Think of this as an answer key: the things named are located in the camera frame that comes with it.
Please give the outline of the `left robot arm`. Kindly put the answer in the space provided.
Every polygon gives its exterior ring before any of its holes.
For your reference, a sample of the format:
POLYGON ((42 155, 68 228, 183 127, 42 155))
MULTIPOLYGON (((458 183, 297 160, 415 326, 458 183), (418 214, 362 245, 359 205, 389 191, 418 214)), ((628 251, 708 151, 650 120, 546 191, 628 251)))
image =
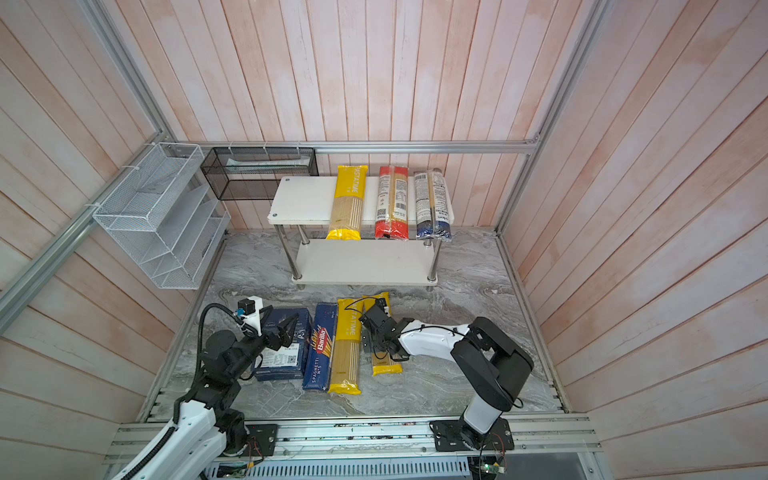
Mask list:
POLYGON ((205 469, 220 456, 245 454, 245 468, 250 469, 271 454, 277 426, 253 433, 232 404, 244 374, 264 350, 278 351, 294 340, 300 316, 293 314, 264 330, 261 323, 272 313, 271 306, 257 309, 248 299, 235 311, 220 303, 203 308, 191 386, 174 401, 171 419, 117 479, 204 479, 205 469))

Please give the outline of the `blue clear spaghetti pack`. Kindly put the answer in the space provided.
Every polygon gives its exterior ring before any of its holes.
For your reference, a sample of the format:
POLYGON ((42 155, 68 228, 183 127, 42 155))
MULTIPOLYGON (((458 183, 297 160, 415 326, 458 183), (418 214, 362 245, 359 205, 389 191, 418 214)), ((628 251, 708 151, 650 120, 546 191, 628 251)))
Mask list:
POLYGON ((430 170, 414 175, 416 194, 416 236, 422 239, 452 239, 448 209, 448 191, 441 171, 430 170))

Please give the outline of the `red clear spaghetti pack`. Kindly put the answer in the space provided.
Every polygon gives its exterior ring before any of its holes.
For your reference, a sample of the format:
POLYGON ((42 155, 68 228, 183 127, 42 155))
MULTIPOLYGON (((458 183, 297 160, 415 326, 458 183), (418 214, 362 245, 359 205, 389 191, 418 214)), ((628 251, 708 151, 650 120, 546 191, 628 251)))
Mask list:
POLYGON ((376 204, 376 239, 407 240, 408 233, 408 169, 382 166, 376 204))

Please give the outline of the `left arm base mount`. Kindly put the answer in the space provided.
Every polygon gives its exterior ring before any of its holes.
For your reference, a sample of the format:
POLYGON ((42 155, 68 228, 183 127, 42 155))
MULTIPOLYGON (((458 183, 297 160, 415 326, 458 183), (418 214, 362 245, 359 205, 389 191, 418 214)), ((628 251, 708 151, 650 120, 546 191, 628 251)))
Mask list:
POLYGON ((274 454, 277 440, 277 424, 237 425, 224 430, 226 457, 270 457, 274 454))

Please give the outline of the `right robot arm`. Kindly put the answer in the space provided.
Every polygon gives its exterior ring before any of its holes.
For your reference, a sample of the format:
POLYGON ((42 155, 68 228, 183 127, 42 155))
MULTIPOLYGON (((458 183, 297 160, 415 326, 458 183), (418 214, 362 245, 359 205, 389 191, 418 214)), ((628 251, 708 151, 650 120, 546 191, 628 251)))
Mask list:
POLYGON ((395 361, 428 356, 454 362, 474 390, 457 420, 429 423, 439 452, 477 452, 514 448, 509 423, 502 415, 519 408, 519 394, 534 369, 531 356, 495 323, 477 317, 469 324, 426 324, 412 318, 394 320, 382 300, 362 313, 375 352, 395 361))

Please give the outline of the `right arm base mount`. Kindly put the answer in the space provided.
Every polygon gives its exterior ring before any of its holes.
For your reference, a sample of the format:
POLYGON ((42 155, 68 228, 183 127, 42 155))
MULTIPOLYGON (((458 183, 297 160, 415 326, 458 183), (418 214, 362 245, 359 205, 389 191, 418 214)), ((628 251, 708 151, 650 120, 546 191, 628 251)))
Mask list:
POLYGON ((438 452, 490 449, 504 453, 514 449, 511 429, 504 418, 498 418, 487 433, 476 432, 461 419, 430 421, 429 428, 438 452))

